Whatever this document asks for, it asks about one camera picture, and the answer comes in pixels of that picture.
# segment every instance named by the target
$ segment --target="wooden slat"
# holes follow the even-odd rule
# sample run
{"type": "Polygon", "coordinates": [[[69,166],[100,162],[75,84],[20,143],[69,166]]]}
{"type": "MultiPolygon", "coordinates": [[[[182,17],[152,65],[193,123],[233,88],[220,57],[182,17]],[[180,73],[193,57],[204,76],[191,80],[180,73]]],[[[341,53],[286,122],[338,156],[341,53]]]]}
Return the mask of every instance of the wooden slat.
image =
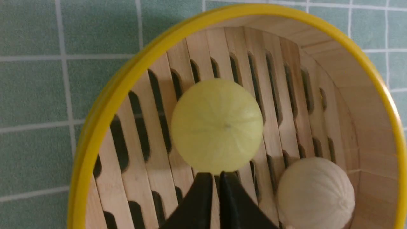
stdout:
{"type": "Polygon", "coordinates": [[[179,81],[181,82],[182,91],[185,92],[195,83],[186,40],[184,39],[170,48],[167,51],[167,57],[170,68],[177,73],[179,81]]]}
{"type": "Polygon", "coordinates": [[[114,216],[118,229],[134,229],[110,129],[100,147],[99,157],[103,170],[96,184],[102,208],[114,216]]]}
{"type": "MultiPolygon", "coordinates": [[[[167,120],[168,128],[171,129],[171,118],[175,105],[177,104],[177,98],[173,86],[173,79],[171,76],[171,70],[168,63],[167,54],[162,55],[150,69],[157,76],[158,85],[161,91],[162,102],[164,106],[164,113],[167,120]]],[[[179,187],[182,196],[185,196],[194,182],[191,167],[182,159],[178,154],[177,149],[172,145],[171,151],[168,155],[171,164],[171,170],[173,173],[174,184],[179,187]]]]}
{"type": "Polygon", "coordinates": [[[345,148],[342,141],[341,132],[345,132],[345,127],[342,129],[339,116],[337,98],[335,94],[335,85],[326,72],[318,65],[319,71],[319,86],[325,93],[326,110],[325,127],[328,137],[332,140],[335,153],[336,164],[343,170],[347,171],[345,148]]]}
{"type": "Polygon", "coordinates": [[[341,139],[344,148],[346,167],[348,171],[357,170],[360,168],[360,165],[359,144],[355,125],[349,108],[337,87],[334,87],[334,92],[337,103],[339,125],[341,127],[341,139]]]}
{"type": "Polygon", "coordinates": [[[332,40],[330,36],[315,27],[279,16],[263,16],[246,26],[287,38],[299,46],[308,46],[332,40]]]}
{"type": "MultiPolygon", "coordinates": [[[[229,52],[233,55],[233,58],[235,58],[236,68],[239,72],[239,82],[253,97],[255,97],[243,28],[226,28],[225,34],[229,52]]],[[[264,154],[264,144],[260,145],[260,150],[262,150],[264,154]]],[[[250,164],[246,164],[243,168],[239,169],[239,177],[247,194],[249,194],[250,198],[257,203],[250,164]]]]}
{"type": "Polygon", "coordinates": [[[372,153],[369,150],[359,151],[360,169],[380,176],[397,179],[397,155],[372,153]]]}
{"type": "MultiPolygon", "coordinates": [[[[300,50],[300,61],[301,66],[305,68],[308,72],[309,77],[309,84],[311,86],[311,96],[312,96],[312,111],[309,114],[309,123],[311,126],[311,133],[312,136],[318,139],[319,143],[321,144],[322,155],[321,157],[330,160],[331,155],[329,152],[329,145],[328,145],[328,136],[326,133],[327,127],[325,125],[324,119],[324,108],[322,107],[322,100],[321,100],[321,93],[319,90],[319,81],[323,81],[326,74],[324,74],[323,69],[317,65],[315,60],[308,56],[304,51],[300,50]]],[[[330,98],[332,102],[336,102],[335,98],[330,98]]]]}
{"type": "Polygon", "coordinates": [[[146,163],[151,190],[160,194],[164,207],[165,217],[168,218],[178,206],[177,195],[168,161],[167,150],[155,106],[153,90],[151,89],[148,73],[133,86],[137,94],[146,125],[147,136],[150,142],[150,158],[146,163]]]}
{"type": "Polygon", "coordinates": [[[284,62],[290,67],[291,80],[294,87],[295,103],[297,107],[297,116],[294,117],[294,121],[297,128],[298,143],[304,148],[307,157],[313,157],[315,156],[315,152],[301,77],[298,47],[295,43],[284,38],[280,40],[280,43],[282,57],[284,62]]]}
{"type": "Polygon", "coordinates": [[[233,81],[225,29],[209,29],[206,31],[206,37],[210,56],[218,64],[220,78],[233,81]]]}
{"type": "Polygon", "coordinates": [[[129,164],[122,173],[127,199],[140,205],[146,229],[158,228],[150,182],[129,97],[123,100],[117,116],[129,154],[129,164]]]}
{"type": "Polygon", "coordinates": [[[88,200],[86,204],[86,229],[107,229],[105,216],[98,189],[96,187],[95,177],[92,174],[89,185],[88,200]]]}
{"type": "Polygon", "coordinates": [[[199,31],[186,38],[189,57],[198,66],[199,79],[213,79],[212,64],[210,62],[206,32],[199,31]]]}
{"type": "Polygon", "coordinates": [[[208,27],[208,29],[222,28],[222,27],[240,27],[240,26],[243,26],[245,24],[248,24],[252,21],[259,19],[260,17],[261,16],[258,16],[258,15],[250,15],[250,16],[232,18],[232,19],[225,20],[223,22],[211,25],[208,27]]]}
{"type": "Polygon", "coordinates": [[[372,86],[372,81],[358,61],[344,47],[317,52],[311,56],[327,71],[339,88],[349,86],[372,86]]]}
{"type": "MultiPolygon", "coordinates": [[[[175,49],[170,49],[167,52],[167,55],[171,68],[173,68],[174,66],[178,69],[182,69],[183,72],[186,73],[186,75],[182,75],[181,73],[179,73],[182,89],[184,92],[194,84],[192,70],[190,73],[188,72],[188,69],[191,68],[190,59],[193,60],[193,62],[197,65],[200,80],[214,78],[205,31],[200,31],[188,36],[185,43],[183,41],[180,42],[175,49]],[[176,64],[174,62],[176,62],[177,59],[181,59],[183,61],[176,64]]],[[[220,228],[219,197],[214,182],[211,229],[218,228],[220,228]]]]}
{"type": "Polygon", "coordinates": [[[284,61],[281,53],[280,38],[270,33],[263,33],[264,45],[272,57],[273,78],[275,80],[278,95],[280,100],[281,123],[278,128],[280,130],[280,138],[282,149],[288,153],[290,158],[300,158],[298,151],[298,142],[296,130],[291,110],[290,95],[288,92],[287,78],[284,70],[284,61]]]}
{"type": "MultiPolygon", "coordinates": [[[[283,155],[276,112],[274,109],[272,87],[267,69],[265,48],[263,44],[263,33],[250,28],[245,28],[244,32],[247,50],[253,57],[254,69],[260,91],[261,104],[265,117],[263,136],[266,141],[264,141],[264,145],[267,154],[273,159],[273,168],[276,177],[279,177],[284,171],[284,166],[281,164],[281,158],[283,155]]],[[[275,224],[278,224],[278,214],[273,195],[273,187],[271,183],[267,156],[264,153],[258,153],[254,157],[254,162],[256,164],[258,187],[261,193],[259,207],[275,224]]]]}

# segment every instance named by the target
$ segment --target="green tile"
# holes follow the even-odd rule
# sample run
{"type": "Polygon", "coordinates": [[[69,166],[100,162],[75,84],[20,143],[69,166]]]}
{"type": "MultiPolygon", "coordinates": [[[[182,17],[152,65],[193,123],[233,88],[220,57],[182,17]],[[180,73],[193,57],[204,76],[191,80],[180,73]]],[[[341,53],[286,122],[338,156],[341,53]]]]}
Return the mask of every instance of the green tile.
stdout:
{"type": "Polygon", "coordinates": [[[386,0],[353,0],[354,5],[385,6],[386,0]]]}
{"type": "Polygon", "coordinates": [[[389,48],[407,48],[407,12],[389,11],[389,48]]]}
{"type": "Polygon", "coordinates": [[[386,82],[387,70],[386,70],[386,54],[385,53],[367,53],[369,59],[376,66],[383,80],[386,82]]]}
{"type": "Polygon", "coordinates": [[[349,9],[310,7],[309,13],[324,19],[345,34],[348,34],[349,9]]]}
{"type": "Polygon", "coordinates": [[[407,7],[406,0],[390,0],[390,7],[407,7]]]}
{"type": "Polygon", "coordinates": [[[2,229],[65,229],[68,192],[0,203],[2,229]]]}
{"type": "Polygon", "coordinates": [[[407,53],[389,53],[389,86],[394,88],[407,88],[407,53]]]}
{"type": "Polygon", "coordinates": [[[352,10],[352,39],[361,48],[385,48],[385,27],[383,10],[352,10]]]}
{"type": "Polygon", "coordinates": [[[0,196],[69,185],[69,128],[0,134],[0,158],[0,196]]]}
{"type": "Polygon", "coordinates": [[[407,126],[407,92],[392,92],[403,126],[407,126]]]}
{"type": "Polygon", "coordinates": [[[54,0],[0,1],[0,28],[0,56],[59,54],[54,0]]]}
{"type": "Polygon", "coordinates": [[[206,1],[206,10],[237,4],[237,2],[206,1]]]}
{"type": "Polygon", "coordinates": [[[68,73],[75,119],[84,119],[103,87],[127,59],[68,61],[68,73]]]}
{"type": "Polygon", "coordinates": [[[0,127],[67,119],[60,61],[0,62],[0,127]]]}
{"type": "Polygon", "coordinates": [[[311,0],[311,2],[349,4],[350,0],[311,0]]]}
{"type": "Polygon", "coordinates": [[[76,139],[77,144],[79,142],[79,137],[81,136],[82,127],[83,127],[82,124],[75,125],[75,139],[76,139]]]}
{"type": "Polygon", "coordinates": [[[68,54],[136,53],[134,0],[61,0],[68,54]]]}
{"type": "Polygon", "coordinates": [[[144,45],[171,26],[202,12],[201,0],[141,0],[144,45]]]}
{"type": "Polygon", "coordinates": [[[304,7],[304,6],[291,6],[291,5],[282,5],[282,6],[290,7],[290,8],[301,10],[301,11],[304,11],[304,12],[306,11],[306,7],[304,7]]]}

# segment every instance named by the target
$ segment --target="slot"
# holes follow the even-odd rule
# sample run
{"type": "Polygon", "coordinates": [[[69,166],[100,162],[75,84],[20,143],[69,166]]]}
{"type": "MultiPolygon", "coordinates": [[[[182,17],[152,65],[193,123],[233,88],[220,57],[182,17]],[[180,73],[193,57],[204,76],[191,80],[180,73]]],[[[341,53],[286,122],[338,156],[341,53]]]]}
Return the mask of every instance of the slot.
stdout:
{"type": "Polygon", "coordinates": [[[280,96],[278,93],[278,87],[277,87],[276,81],[274,79],[272,60],[273,60],[273,56],[271,55],[270,52],[266,51],[266,62],[267,62],[267,69],[269,72],[270,83],[271,83],[271,91],[273,93],[274,109],[276,110],[277,123],[278,123],[278,125],[280,125],[283,117],[282,117],[281,102],[280,102],[280,96]]]}
{"type": "Polygon", "coordinates": [[[179,187],[175,187],[175,194],[177,195],[177,201],[178,201],[178,205],[181,205],[183,197],[182,197],[182,191],[179,187]]]}
{"type": "Polygon", "coordinates": [[[287,79],[287,86],[288,86],[288,94],[290,96],[291,101],[291,110],[293,112],[293,118],[297,117],[297,103],[295,102],[295,92],[294,92],[294,84],[291,76],[290,67],[287,64],[284,64],[285,70],[285,77],[287,79]]]}
{"type": "Polygon", "coordinates": [[[256,198],[257,201],[261,201],[261,194],[260,190],[258,188],[258,182],[257,182],[257,176],[256,176],[256,164],[254,161],[250,161],[250,169],[252,171],[252,177],[253,177],[253,182],[254,182],[254,190],[256,191],[256,198]]]}
{"type": "Polygon", "coordinates": [[[158,192],[151,191],[153,194],[153,202],[155,207],[155,213],[157,214],[158,225],[162,227],[165,223],[164,207],[162,205],[162,199],[158,192]]]}
{"type": "Polygon", "coordinates": [[[278,188],[278,182],[277,182],[276,174],[274,172],[273,158],[270,155],[267,155],[267,164],[269,166],[271,184],[273,185],[273,192],[274,192],[274,194],[276,194],[277,188],[278,188]]]}
{"type": "Polygon", "coordinates": [[[229,58],[230,58],[230,66],[232,68],[233,80],[235,83],[241,85],[239,69],[237,68],[237,64],[236,64],[237,61],[235,61],[235,58],[233,58],[232,55],[229,55],[229,58]]]}
{"type": "Polygon", "coordinates": [[[336,164],[335,147],[334,147],[333,141],[330,137],[328,137],[328,147],[329,147],[329,153],[331,155],[331,161],[336,164]]]}
{"type": "Polygon", "coordinates": [[[181,82],[179,80],[179,75],[173,69],[171,69],[171,78],[173,79],[175,96],[177,97],[177,101],[178,101],[182,96],[182,87],[181,87],[181,82]]]}
{"type": "Polygon", "coordinates": [[[143,213],[141,211],[141,207],[137,202],[129,201],[129,208],[131,218],[133,220],[134,228],[136,229],[146,229],[143,220],[143,213]]]}
{"type": "Polygon", "coordinates": [[[220,78],[220,73],[219,73],[219,65],[214,59],[210,59],[210,62],[212,64],[212,71],[213,71],[213,76],[215,78],[220,78]]]}
{"type": "Polygon", "coordinates": [[[190,59],[190,61],[191,61],[191,69],[192,69],[192,75],[194,77],[194,82],[199,83],[200,79],[199,79],[198,66],[193,60],[190,59]]]}
{"type": "Polygon", "coordinates": [[[249,58],[250,72],[251,72],[251,74],[252,74],[253,87],[254,87],[254,95],[255,95],[255,97],[256,97],[257,104],[258,104],[258,106],[260,107],[260,111],[261,111],[261,114],[262,114],[262,116],[263,116],[263,123],[265,123],[266,118],[265,118],[265,116],[264,116],[263,106],[262,106],[262,103],[261,103],[260,92],[259,92],[259,88],[258,88],[258,81],[257,81],[257,77],[256,77],[256,71],[255,71],[255,69],[254,69],[254,62],[253,62],[253,59],[252,59],[252,56],[250,55],[250,53],[248,53],[247,56],[248,56],[248,58],[249,58]]]}
{"type": "Polygon", "coordinates": [[[170,153],[171,149],[172,149],[172,143],[171,143],[171,139],[170,139],[170,132],[168,130],[167,119],[166,119],[166,116],[164,113],[164,106],[162,104],[160,86],[158,84],[157,76],[151,70],[148,70],[148,73],[149,73],[149,77],[150,77],[151,87],[153,89],[155,106],[159,113],[159,120],[160,120],[162,135],[164,138],[165,148],[167,150],[167,153],[170,153]]]}
{"type": "Polygon", "coordinates": [[[321,142],[316,138],[312,138],[312,143],[314,144],[315,156],[322,157],[323,154],[321,142]]]}
{"type": "Polygon", "coordinates": [[[117,159],[119,161],[120,171],[123,173],[129,165],[129,153],[127,151],[125,137],[120,120],[117,116],[110,123],[114,147],[116,149],[117,159]]]}
{"type": "Polygon", "coordinates": [[[325,92],[324,92],[324,90],[322,88],[319,89],[319,92],[321,94],[322,108],[324,110],[326,110],[326,106],[327,106],[327,104],[326,104],[326,94],[325,94],[325,92]]]}
{"type": "Polygon", "coordinates": [[[105,216],[107,229],[118,229],[116,219],[114,218],[112,213],[103,211],[103,215],[105,216]]]}
{"type": "Polygon", "coordinates": [[[146,124],[144,122],[140,107],[140,101],[138,100],[138,96],[132,91],[129,92],[129,98],[133,112],[135,110],[139,110],[141,113],[141,116],[134,116],[134,120],[136,121],[136,128],[138,132],[138,138],[140,140],[141,151],[143,152],[144,156],[144,161],[147,162],[150,157],[150,142],[147,135],[146,124]]]}
{"type": "Polygon", "coordinates": [[[314,100],[312,97],[311,80],[309,73],[306,70],[301,69],[302,83],[304,85],[305,102],[308,113],[311,114],[314,111],[314,100]]]}
{"type": "Polygon", "coordinates": [[[98,158],[96,158],[96,162],[95,162],[95,167],[93,168],[93,176],[95,177],[95,179],[97,179],[102,173],[102,162],[101,162],[101,158],[98,155],[98,158]]]}

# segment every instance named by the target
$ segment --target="white fruit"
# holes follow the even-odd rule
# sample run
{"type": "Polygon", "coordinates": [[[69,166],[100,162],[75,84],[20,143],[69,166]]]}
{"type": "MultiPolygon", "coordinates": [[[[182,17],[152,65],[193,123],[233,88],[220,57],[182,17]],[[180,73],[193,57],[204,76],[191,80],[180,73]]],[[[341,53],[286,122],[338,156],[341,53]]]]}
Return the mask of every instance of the white fruit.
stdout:
{"type": "Polygon", "coordinates": [[[295,229],[342,229],[355,207],[346,173],[322,158],[291,165],[281,177],[277,199],[284,224],[295,229]]]}
{"type": "Polygon", "coordinates": [[[179,99],[171,136],[182,158],[200,172],[236,171],[256,154],[263,118],[256,100],[224,79],[195,84],[179,99]]]}

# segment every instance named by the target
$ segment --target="wooden surface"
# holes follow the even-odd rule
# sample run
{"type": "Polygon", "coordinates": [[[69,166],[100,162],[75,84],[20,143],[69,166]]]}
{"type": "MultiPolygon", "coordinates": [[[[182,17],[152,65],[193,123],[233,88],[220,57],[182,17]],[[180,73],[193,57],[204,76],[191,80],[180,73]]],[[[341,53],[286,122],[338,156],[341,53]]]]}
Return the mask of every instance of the wooden surface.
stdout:
{"type": "MultiPolygon", "coordinates": [[[[129,97],[124,99],[117,116],[129,164],[120,171],[109,130],[99,153],[101,175],[90,184],[86,228],[106,229],[103,211],[115,217],[119,229],[134,228],[128,204],[133,201],[141,208],[145,227],[157,229],[159,217],[151,191],[161,197],[164,217],[170,216],[178,206],[175,189],[185,196],[197,171],[175,147],[167,152],[159,115],[165,115],[171,129],[177,103],[175,79],[185,92],[197,81],[215,76],[237,79],[253,97],[258,94],[265,122],[263,141],[252,160],[253,172],[247,164],[238,174],[248,195],[273,222],[279,221],[274,197],[279,178],[290,163],[315,156],[317,150],[345,170],[354,186],[357,207],[346,228],[391,228],[398,188],[394,137],[389,123],[381,122],[387,114],[355,59],[320,31],[285,18],[250,16],[223,24],[229,27],[219,24],[190,35],[149,68],[158,81],[164,114],[157,111],[147,72],[133,87],[150,142],[146,162],[129,97]],[[195,78],[191,63],[197,69],[195,78]],[[349,72],[352,79],[345,75],[349,72]]],[[[218,229],[215,185],[213,194],[212,228],[218,229]]]]}

